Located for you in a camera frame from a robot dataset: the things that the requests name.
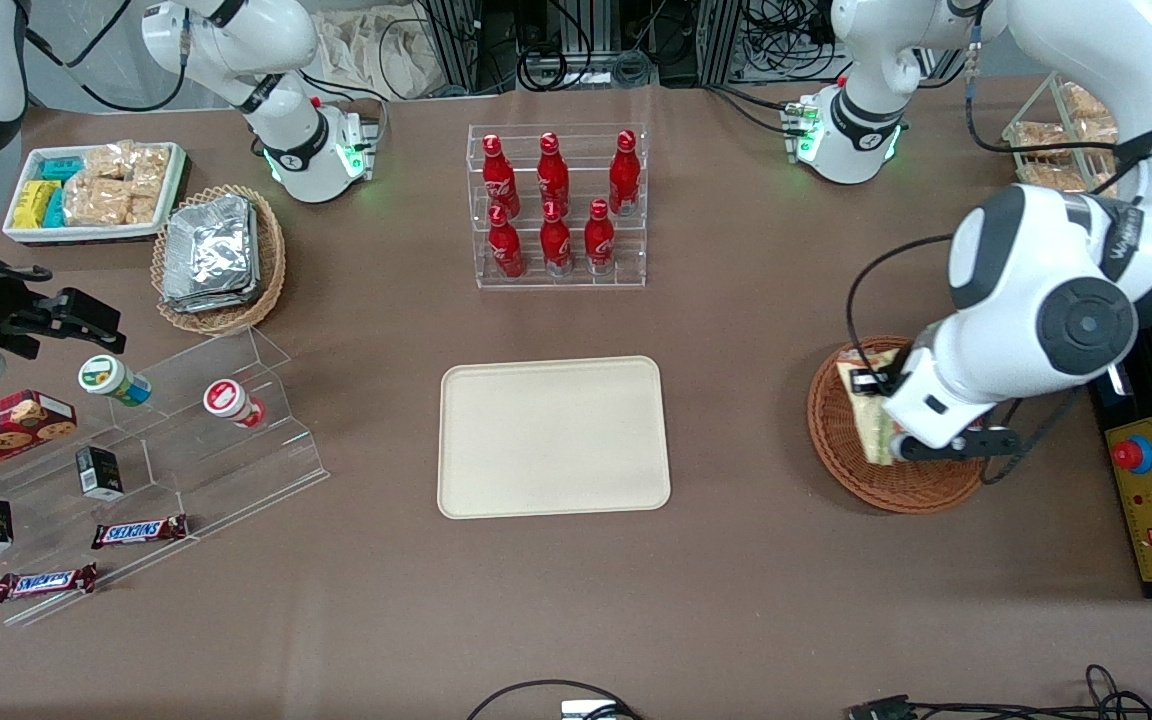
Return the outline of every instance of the snickers bar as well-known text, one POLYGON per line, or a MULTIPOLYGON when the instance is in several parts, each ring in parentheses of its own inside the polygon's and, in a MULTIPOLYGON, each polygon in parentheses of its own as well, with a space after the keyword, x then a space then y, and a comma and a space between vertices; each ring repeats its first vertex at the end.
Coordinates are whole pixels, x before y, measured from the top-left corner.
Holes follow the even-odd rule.
POLYGON ((96 563, 84 564, 77 570, 43 573, 40 575, 17 575, 8 573, 0 579, 0 602, 20 600, 23 597, 65 591, 92 592, 96 589, 96 563))
POLYGON ((123 523, 122 525, 96 525, 96 539, 92 550, 100 550, 106 544, 128 544, 134 541, 159 541, 159 539, 179 539, 189 533, 184 514, 169 518, 143 520, 141 523, 123 523))

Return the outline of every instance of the white tray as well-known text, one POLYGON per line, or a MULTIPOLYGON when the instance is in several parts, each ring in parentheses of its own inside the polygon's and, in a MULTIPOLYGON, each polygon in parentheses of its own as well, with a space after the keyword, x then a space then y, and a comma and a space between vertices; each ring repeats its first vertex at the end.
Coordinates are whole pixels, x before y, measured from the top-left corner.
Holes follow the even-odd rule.
POLYGON ((84 152, 101 145, 74 145, 69 147, 40 147, 29 151, 24 159, 24 167, 20 169, 17 188, 12 194, 12 202, 8 205, 8 213, 3 218, 3 234, 21 245, 88 245, 97 242, 119 242, 132 238, 152 238, 161 225, 168 222, 168 214, 172 211, 175 195, 180 187, 180 174, 184 172, 185 152, 175 142, 142 142, 141 145, 149 147, 166 147, 172 151, 168 159, 168 172, 162 179, 162 188, 159 191, 159 205, 154 209, 154 220, 147 223, 135 225, 99 225, 99 227, 65 227, 65 228, 14 228, 12 227, 12 212, 20 202, 20 192, 24 190, 24 183, 38 179, 38 165, 44 160, 54 158, 74 158, 83 156, 84 152))
POLYGON ((448 518, 654 510, 668 500, 650 357, 457 365, 444 376, 438 509, 448 518))

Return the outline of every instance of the yellow control panel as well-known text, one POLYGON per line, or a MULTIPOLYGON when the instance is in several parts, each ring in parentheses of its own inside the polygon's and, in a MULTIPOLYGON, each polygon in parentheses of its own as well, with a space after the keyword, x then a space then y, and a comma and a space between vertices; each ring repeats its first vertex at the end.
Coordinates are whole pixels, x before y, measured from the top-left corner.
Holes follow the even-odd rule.
POLYGON ((1152 582, 1152 418, 1108 430, 1105 442, 1111 447, 1140 579, 1152 582))

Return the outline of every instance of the coca-cola bottle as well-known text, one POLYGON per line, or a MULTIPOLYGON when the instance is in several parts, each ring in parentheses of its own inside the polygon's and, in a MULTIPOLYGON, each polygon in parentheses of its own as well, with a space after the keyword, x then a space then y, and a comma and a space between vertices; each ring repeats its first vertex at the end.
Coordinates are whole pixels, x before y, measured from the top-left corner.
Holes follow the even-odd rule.
POLYGON ((616 241, 616 228, 607 218, 607 200, 602 197, 590 202, 589 222, 585 223, 585 258, 589 272, 596 275, 609 274, 616 263, 612 260, 612 245, 616 241))
POLYGON ((509 213, 509 219, 518 217, 521 204, 518 187, 513 181, 513 165, 500 150, 500 138, 494 135, 483 137, 483 184, 488 188, 493 205, 500 205, 509 213))
POLYGON ((503 276, 518 278, 526 273, 526 260, 522 256, 518 243, 518 232, 513 229, 503 206, 493 205, 488 210, 492 229, 488 232, 488 243, 492 245, 492 258, 503 276))
POLYGON ((554 202, 559 214, 567 218, 571 183, 567 179, 567 160, 559 154, 558 136, 553 132, 540 136, 540 162, 536 165, 536 176, 540 181, 540 202, 554 202))
POLYGON ((540 250, 545 253, 545 272, 561 278, 573 272, 573 234, 567 229, 556 202, 545 202, 541 209, 545 223, 540 225, 540 250))
POLYGON ((643 165, 639 164, 637 147, 637 136, 634 131, 622 129, 616 136, 616 158, 612 159, 612 192, 608 196, 608 204, 612 213, 616 215, 631 215, 639 211, 639 173, 643 165))

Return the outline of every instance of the red emergency stop button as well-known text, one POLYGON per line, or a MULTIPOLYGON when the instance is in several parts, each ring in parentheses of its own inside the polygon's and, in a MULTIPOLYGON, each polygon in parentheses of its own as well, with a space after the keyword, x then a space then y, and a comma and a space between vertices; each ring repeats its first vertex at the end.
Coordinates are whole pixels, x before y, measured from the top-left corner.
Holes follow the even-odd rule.
POLYGON ((1152 469, 1152 445, 1146 438, 1130 435, 1111 447, 1111 460, 1129 473, 1147 473, 1152 469))

